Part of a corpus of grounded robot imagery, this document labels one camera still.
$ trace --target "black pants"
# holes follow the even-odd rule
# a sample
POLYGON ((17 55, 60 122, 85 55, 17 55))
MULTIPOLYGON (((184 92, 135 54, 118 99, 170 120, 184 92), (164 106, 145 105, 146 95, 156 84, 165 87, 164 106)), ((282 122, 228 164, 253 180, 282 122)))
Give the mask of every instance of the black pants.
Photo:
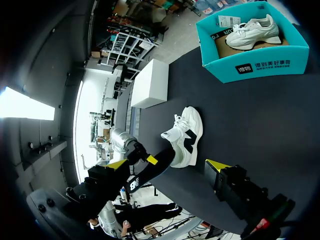
POLYGON ((147 225, 161 221, 162 219, 171 219, 178 216, 182 209, 172 210, 174 208, 174 203, 154 204, 125 210, 117 213, 115 217, 121 225, 127 220, 131 225, 128 232, 135 232, 142 230, 147 225))

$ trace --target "storage rack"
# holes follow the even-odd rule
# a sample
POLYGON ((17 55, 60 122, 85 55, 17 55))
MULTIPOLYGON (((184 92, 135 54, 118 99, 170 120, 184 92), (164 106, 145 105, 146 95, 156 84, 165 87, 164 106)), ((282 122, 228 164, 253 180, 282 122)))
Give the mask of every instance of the storage rack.
POLYGON ((102 65, 113 67, 114 64, 126 64, 128 70, 132 72, 131 80, 140 72, 136 69, 140 62, 145 62, 144 57, 153 48, 158 47, 159 43, 152 42, 148 38, 141 38, 139 35, 118 32, 113 41, 111 50, 105 50, 108 53, 102 65), (149 49, 139 47, 141 43, 149 44, 149 49))

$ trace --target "teal shoe box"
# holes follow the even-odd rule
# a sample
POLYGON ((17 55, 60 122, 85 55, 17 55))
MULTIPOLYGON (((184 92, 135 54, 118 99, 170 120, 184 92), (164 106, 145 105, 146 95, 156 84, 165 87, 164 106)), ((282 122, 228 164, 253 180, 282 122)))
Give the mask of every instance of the teal shoe box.
POLYGON ((287 19, 265 1, 235 5, 221 10, 197 22, 196 29, 202 66, 223 83, 305 72, 309 55, 308 44, 287 19), (220 27, 218 16, 240 17, 241 23, 247 23, 250 19, 264 19, 267 14, 272 16, 288 45, 263 47, 219 57, 214 38, 231 33, 232 30, 220 27))

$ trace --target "gray wall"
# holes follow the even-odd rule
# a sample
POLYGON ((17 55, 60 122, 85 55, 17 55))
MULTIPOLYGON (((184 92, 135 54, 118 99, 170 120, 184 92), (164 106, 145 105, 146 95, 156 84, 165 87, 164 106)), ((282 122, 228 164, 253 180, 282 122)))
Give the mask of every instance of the gray wall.
POLYGON ((86 31, 93 2, 60 1, 45 14, 46 18, 39 19, 19 54, 12 61, 7 60, 6 82, 1 82, 0 87, 8 86, 55 108, 53 121, 26 118, 0 121, 1 154, 9 159, 9 175, 24 197, 41 187, 64 191, 67 186, 77 184, 72 123, 85 72, 86 31), (28 147, 28 142, 35 148, 48 143, 49 136, 53 137, 53 147, 47 151, 37 154, 28 147))

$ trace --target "bright window light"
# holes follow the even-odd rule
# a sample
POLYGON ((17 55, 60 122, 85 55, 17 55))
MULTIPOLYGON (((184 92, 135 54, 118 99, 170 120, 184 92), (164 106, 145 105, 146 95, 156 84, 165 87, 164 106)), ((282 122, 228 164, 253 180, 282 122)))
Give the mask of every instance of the bright window light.
POLYGON ((20 92, 5 87, 0 94, 0 118, 27 118, 51 120, 55 118, 55 108, 36 101, 20 92))
POLYGON ((84 84, 84 82, 81 81, 80 86, 79 86, 79 90, 78 90, 78 94, 77 94, 76 100, 75 100, 75 108, 74 108, 74 115, 73 115, 73 156, 74 156, 76 175, 78 177, 79 184, 81 184, 81 180, 80 180, 80 172, 79 172, 79 166, 78 166, 79 161, 78 161, 78 157, 77 157, 76 126, 77 126, 79 99, 80 99, 83 84, 84 84))

